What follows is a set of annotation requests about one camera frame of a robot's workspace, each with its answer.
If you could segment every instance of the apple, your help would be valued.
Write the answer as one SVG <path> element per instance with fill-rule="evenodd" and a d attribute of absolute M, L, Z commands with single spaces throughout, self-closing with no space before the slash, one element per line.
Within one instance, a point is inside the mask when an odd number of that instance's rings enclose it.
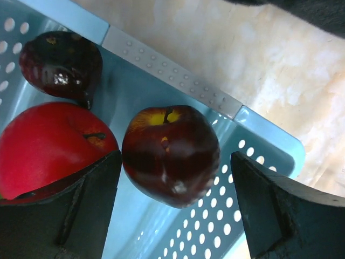
<path fill-rule="evenodd" d="M 175 208 L 202 198 L 220 161 L 216 134 L 206 118 L 187 105 L 150 107 L 130 122 L 122 163 L 143 193 Z"/>
<path fill-rule="evenodd" d="M 0 194 L 14 199 L 118 149 L 112 131 L 87 109 L 64 102 L 31 107 L 0 136 Z"/>

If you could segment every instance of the white countertop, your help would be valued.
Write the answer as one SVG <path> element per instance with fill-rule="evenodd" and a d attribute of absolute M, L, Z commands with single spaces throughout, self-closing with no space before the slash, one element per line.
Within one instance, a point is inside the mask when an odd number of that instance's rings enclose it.
<path fill-rule="evenodd" d="M 269 5 L 74 1 L 297 137 L 297 180 L 345 196 L 345 40 Z M 250 258 L 245 243 L 232 258 Z"/>

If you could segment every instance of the fruit stem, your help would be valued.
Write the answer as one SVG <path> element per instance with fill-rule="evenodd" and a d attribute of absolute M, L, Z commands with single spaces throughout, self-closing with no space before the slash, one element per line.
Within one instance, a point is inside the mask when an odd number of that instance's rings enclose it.
<path fill-rule="evenodd" d="M 171 107 L 167 108 L 167 111 L 165 112 L 165 115 L 164 115 L 163 124 L 169 123 L 169 121 L 168 121 L 168 116 L 169 116 L 169 114 L 172 113 L 173 111 L 174 111 L 173 108 L 171 108 Z"/>
<path fill-rule="evenodd" d="M 96 132 L 96 133 L 84 134 L 83 137 L 86 139 L 91 138 L 91 137 L 96 137 L 99 139 L 105 139 L 106 135 L 103 132 Z"/>

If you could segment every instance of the plastic basket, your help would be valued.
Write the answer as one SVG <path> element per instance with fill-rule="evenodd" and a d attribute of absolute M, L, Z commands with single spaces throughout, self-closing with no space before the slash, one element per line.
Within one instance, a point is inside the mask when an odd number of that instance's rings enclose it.
<path fill-rule="evenodd" d="M 141 109 L 187 104 L 207 117 L 222 148 L 214 186 L 186 209 L 174 209 L 143 195 L 121 172 L 102 258 L 227 258 L 245 238 L 230 170 L 231 153 L 240 150 L 294 178 L 305 159 L 302 144 L 69 0 L 0 0 L 0 132 L 28 107 L 57 99 L 30 86 L 18 66 L 21 46 L 52 30 L 72 30 L 101 46 L 104 70 L 92 112 L 110 126 L 119 145 L 131 118 Z"/>

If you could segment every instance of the dark red apple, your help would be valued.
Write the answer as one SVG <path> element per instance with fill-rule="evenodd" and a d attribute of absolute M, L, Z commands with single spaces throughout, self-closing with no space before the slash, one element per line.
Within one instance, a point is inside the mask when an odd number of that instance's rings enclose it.
<path fill-rule="evenodd" d="M 143 193 L 185 208 L 212 186 L 219 167 L 219 143 L 206 118 L 193 107 L 152 107 L 130 122 L 122 162 Z"/>

